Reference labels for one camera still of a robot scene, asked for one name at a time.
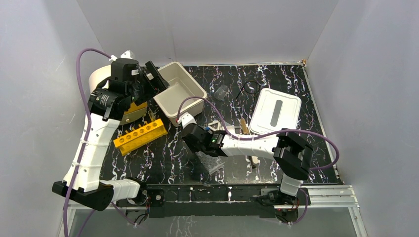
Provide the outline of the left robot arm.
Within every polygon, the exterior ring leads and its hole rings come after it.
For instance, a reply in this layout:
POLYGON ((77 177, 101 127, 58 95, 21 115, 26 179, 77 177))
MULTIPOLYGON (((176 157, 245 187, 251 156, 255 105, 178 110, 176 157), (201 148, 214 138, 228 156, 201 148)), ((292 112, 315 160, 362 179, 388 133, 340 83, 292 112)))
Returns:
POLYGON ((136 178, 100 180, 103 160, 124 113, 132 103, 147 102, 169 86, 152 61, 145 66, 150 77, 134 59, 119 58, 111 63, 110 76, 89 96, 77 153, 63 180, 53 183, 53 193, 97 211, 122 199, 135 205, 147 201, 145 183, 136 178))

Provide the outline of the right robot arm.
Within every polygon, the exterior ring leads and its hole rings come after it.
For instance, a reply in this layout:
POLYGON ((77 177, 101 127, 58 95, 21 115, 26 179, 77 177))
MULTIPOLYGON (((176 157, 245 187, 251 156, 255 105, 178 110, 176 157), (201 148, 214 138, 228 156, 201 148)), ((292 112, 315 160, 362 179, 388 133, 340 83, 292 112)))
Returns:
POLYGON ((227 131, 206 131, 197 124, 183 128, 181 137, 192 152, 211 157, 254 156, 274 160, 283 172, 279 200, 292 204, 303 181, 308 179, 313 147, 296 132, 281 130, 277 135, 229 135, 227 131))

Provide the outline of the yellow test tube rack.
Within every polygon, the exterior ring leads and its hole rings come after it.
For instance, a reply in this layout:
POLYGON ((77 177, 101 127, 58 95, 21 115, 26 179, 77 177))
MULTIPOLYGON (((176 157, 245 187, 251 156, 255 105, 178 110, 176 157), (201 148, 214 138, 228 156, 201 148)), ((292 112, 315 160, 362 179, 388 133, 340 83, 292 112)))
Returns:
POLYGON ((167 135, 167 130, 161 119, 152 121, 136 130, 113 140, 114 146, 120 150, 123 156, 128 153, 167 135))

